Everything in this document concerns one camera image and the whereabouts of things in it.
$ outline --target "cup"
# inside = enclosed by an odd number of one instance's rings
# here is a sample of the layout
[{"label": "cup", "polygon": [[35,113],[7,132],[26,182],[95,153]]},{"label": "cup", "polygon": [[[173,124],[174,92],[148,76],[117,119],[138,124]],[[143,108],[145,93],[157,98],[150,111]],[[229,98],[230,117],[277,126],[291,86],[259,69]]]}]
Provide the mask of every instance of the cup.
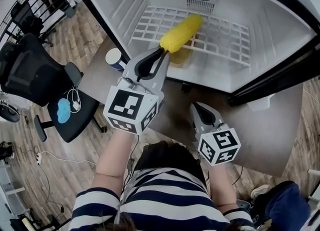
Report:
[{"label": "cup", "polygon": [[122,71],[126,68],[127,62],[122,56],[118,48],[113,48],[105,55],[105,62],[107,62],[112,68]]}]

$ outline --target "hair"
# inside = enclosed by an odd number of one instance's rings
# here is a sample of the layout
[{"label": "hair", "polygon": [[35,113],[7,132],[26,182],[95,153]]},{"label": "hair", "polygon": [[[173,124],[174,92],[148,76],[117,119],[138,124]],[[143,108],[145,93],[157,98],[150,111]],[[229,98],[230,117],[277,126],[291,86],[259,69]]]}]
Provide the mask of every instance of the hair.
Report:
[{"label": "hair", "polygon": [[[231,225],[229,225],[224,231],[241,231],[241,226],[241,224],[234,222],[231,223]],[[128,215],[121,213],[119,224],[103,223],[96,231],[136,231],[136,227]]]}]

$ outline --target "refrigerator shelf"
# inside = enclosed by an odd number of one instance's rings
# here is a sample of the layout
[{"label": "refrigerator shelf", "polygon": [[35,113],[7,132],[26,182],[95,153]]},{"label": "refrigerator shelf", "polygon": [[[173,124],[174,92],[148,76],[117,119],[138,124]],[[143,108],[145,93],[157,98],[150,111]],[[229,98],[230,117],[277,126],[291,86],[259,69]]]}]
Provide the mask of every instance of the refrigerator shelf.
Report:
[{"label": "refrigerator shelf", "polygon": [[191,43],[183,48],[220,56],[250,67],[249,28],[194,10],[148,5],[131,39],[159,43],[166,32],[191,14],[200,14],[203,24],[190,39]]}]

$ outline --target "brown tabletop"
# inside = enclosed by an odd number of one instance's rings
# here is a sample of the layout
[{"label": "brown tabletop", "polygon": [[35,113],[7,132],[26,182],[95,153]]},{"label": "brown tabletop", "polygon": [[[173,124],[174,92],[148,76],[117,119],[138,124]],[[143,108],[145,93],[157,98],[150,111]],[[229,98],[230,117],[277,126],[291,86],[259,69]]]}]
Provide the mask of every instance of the brown tabletop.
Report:
[{"label": "brown tabletop", "polygon": [[[121,72],[111,68],[105,55],[114,44],[107,37],[93,57],[79,89],[105,104],[111,85],[117,85]],[[149,128],[185,144],[195,141],[189,108],[198,101],[220,111],[225,122],[235,128],[241,149],[234,163],[273,176],[281,176],[288,162],[298,129],[302,85],[278,92],[270,99],[270,108],[253,112],[247,104],[230,107],[226,97],[213,89],[194,85],[188,94],[182,83],[166,80],[164,104]]]}]

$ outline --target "white cup lid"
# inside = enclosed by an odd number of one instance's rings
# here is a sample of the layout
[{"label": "white cup lid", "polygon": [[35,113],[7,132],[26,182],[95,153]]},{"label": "white cup lid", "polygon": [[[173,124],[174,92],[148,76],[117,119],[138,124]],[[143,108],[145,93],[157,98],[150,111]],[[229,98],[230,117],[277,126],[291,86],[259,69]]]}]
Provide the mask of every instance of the white cup lid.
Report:
[{"label": "white cup lid", "polygon": [[105,55],[105,62],[109,65],[117,63],[121,58],[121,52],[118,48],[113,48],[107,52]]}]

